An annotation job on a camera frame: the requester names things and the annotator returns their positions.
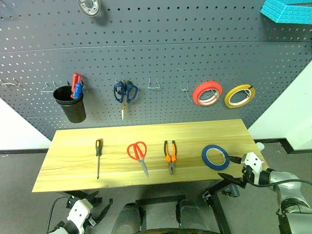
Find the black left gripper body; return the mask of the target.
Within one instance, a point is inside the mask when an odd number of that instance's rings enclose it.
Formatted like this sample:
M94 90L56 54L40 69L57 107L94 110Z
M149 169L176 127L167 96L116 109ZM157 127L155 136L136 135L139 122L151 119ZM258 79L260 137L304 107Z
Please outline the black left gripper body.
M93 206L87 206L87 205L84 206L83 217L84 217L83 227L85 229L89 227L94 227L97 225L95 216L94 216Z

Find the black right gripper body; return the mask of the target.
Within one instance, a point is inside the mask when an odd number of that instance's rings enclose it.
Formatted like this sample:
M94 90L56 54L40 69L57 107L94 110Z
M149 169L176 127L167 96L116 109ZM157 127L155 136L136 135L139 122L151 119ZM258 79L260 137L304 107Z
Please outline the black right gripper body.
M254 182L254 174L251 166L247 165L242 169L243 173L243 181L245 183L253 183Z

